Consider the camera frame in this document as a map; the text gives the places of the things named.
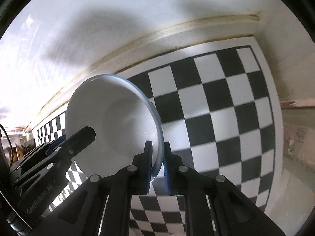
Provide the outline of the white bowl blue rim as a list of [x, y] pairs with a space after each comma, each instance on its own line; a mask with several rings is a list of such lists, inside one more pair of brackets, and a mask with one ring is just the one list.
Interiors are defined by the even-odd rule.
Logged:
[[114, 175], [153, 147], [151, 178], [158, 175], [164, 154], [161, 118], [148, 97], [133, 83], [116, 75], [97, 75], [73, 93], [65, 115], [66, 137], [83, 127], [95, 131], [95, 140], [74, 157], [87, 176]]

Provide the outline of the black white checkered mat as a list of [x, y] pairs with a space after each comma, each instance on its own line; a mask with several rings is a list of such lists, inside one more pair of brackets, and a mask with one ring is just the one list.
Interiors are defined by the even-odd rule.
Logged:
[[271, 74], [253, 38], [197, 45], [121, 72], [156, 106], [184, 165], [224, 175], [260, 210], [279, 175], [283, 125]]

